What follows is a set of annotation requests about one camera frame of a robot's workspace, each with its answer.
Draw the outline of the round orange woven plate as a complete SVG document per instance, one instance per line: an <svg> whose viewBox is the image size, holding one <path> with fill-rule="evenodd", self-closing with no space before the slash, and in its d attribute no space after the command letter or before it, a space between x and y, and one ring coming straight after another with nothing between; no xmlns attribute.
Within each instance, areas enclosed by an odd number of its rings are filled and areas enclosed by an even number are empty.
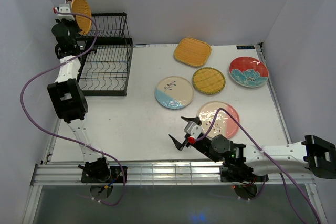
<svg viewBox="0 0 336 224"><path fill-rule="evenodd" d="M72 0L71 2L71 10L74 13L77 13L76 21L81 29L80 35L86 35L92 25L91 17L91 8L87 2L87 0Z"/></svg>

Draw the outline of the round yellow green woven plate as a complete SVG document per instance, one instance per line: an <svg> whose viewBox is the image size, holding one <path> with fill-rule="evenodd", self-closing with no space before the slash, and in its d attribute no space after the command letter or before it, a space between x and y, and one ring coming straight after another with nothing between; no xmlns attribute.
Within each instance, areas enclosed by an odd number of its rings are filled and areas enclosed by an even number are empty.
<svg viewBox="0 0 336 224"><path fill-rule="evenodd" d="M192 84L202 94L215 95L224 89L226 79L219 70L212 67L203 67L193 74Z"/></svg>

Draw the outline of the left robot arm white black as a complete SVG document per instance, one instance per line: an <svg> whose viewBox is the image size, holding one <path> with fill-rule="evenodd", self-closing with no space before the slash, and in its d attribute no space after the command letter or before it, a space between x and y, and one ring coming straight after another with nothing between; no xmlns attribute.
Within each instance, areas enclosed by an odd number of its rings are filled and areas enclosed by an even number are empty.
<svg viewBox="0 0 336 224"><path fill-rule="evenodd" d="M47 87L49 96L57 116L68 125L79 142L85 162L79 168L90 178L105 182L111 177L111 168L103 154L92 150L92 141L86 134L88 104L78 83L82 57L77 57L80 47L76 35L80 28L73 18L58 19L51 32L57 41L55 50L62 66L55 82Z"/></svg>

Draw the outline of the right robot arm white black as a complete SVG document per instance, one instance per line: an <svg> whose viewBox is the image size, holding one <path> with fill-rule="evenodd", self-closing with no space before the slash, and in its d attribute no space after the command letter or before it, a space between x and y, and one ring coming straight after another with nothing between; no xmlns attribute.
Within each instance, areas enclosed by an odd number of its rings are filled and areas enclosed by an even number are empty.
<svg viewBox="0 0 336 224"><path fill-rule="evenodd" d="M222 182L249 184L268 180L269 174L282 172L313 174L335 179L335 145L314 135L304 141L280 146L236 144L223 135L205 136L200 118L184 118L185 140L172 141L179 151L193 147L214 162L221 162Z"/></svg>

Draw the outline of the cream pink plate with sprig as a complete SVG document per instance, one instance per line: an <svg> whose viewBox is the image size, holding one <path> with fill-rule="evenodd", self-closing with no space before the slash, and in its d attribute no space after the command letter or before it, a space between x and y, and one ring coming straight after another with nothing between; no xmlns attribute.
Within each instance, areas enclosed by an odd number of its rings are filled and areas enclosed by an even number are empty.
<svg viewBox="0 0 336 224"><path fill-rule="evenodd" d="M237 111L229 104L219 101L212 101L204 104L198 111L197 116L202 122L202 128L204 132L207 132L209 126L214 118L214 115L219 108L224 108L228 111L238 122L239 114ZM211 131L207 135L207 138L212 139L217 135L222 135L227 139L232 138L238 132L239 126L234 122L234 120L224 111L219 111L216 121L211 128Z"/></svg>

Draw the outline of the cream blue plate with sprig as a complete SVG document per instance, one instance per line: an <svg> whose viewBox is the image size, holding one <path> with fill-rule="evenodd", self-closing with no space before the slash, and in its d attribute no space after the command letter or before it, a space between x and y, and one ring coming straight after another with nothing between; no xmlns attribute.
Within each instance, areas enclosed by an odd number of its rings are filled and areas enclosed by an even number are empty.
<svg viewBox="0 0 336 224"><path fill-rule="evenodd" d="M154 95L161 106L177 110L188 106L193 101L194 88L187 79L171 76L157 84Z"/></svg>

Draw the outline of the square orange woven plate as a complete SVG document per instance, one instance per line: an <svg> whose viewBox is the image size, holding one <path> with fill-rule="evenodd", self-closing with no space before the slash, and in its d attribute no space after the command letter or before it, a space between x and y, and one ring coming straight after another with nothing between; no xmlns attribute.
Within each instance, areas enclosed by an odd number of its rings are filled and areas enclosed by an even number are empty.
<svg viewBox="0 0 336 224"><path fill-rule="evenodd" d="M205 65L211 52L209 44L194 38L184 38L176 47L173 56L175 60L191 67L201 67Z"/></svg>

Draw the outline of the red plate blue flower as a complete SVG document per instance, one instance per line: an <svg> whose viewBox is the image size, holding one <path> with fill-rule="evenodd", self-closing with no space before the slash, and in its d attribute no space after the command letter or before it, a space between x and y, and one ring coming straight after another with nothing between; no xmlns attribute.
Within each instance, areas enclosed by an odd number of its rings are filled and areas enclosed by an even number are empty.
<svg viewBox="0 0 336 224"><path fill-rule="evenodd" d="M264 85L269 78L267 67L253 57L238 57L229 65L231 78L243 87L257 88Z"/></svg>

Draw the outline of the blue label sticker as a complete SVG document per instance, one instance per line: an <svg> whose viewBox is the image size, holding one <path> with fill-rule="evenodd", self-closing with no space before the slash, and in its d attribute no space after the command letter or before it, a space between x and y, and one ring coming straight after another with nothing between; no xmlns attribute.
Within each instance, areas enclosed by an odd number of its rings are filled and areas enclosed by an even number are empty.
<svg viewBox="0 0 336 224"><path fill-rule="evenodd" d="M237 45L236 48L237 50L254 50L255 46L254 45Z"/></svg>

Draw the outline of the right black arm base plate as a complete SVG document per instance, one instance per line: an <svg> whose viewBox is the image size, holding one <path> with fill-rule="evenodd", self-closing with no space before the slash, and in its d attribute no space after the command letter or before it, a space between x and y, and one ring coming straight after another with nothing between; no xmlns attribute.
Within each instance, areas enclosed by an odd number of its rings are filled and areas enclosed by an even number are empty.
<svg viewBox="0 0 336 224"><path fill-rule="evenodd" d="M254 182L269 181L267 175L257 176L251 172L250 168L239 169L238 167L225 167L219 169L221 182L238 182L242 184L252 184Z"/></svg>

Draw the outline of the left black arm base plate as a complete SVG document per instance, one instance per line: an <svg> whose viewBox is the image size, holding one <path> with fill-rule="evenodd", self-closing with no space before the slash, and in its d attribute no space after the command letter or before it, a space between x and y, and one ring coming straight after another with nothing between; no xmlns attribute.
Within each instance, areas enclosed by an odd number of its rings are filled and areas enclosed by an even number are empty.
<svg viewBox="0 0 336 224"><path fill-rule="evenodd" d="M119 166L110 166L103 169L88 169L83 170L81 175L82 183L123 183L123 180L127 180L128 167L123 166L123 172Z"/></svg>

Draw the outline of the aluminium front rail frame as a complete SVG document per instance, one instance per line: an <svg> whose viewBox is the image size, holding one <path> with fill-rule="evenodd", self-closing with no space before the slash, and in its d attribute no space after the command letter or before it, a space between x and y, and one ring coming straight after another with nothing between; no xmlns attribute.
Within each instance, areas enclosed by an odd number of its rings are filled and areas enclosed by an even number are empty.
<svg viewBox="0 0 336 224"><path fill-rule="evenodd" d="M220 185L220 163L212 162L123 162L127 186ZM83 185L82 170L75 163L36 165L30 184Z"/></svg>

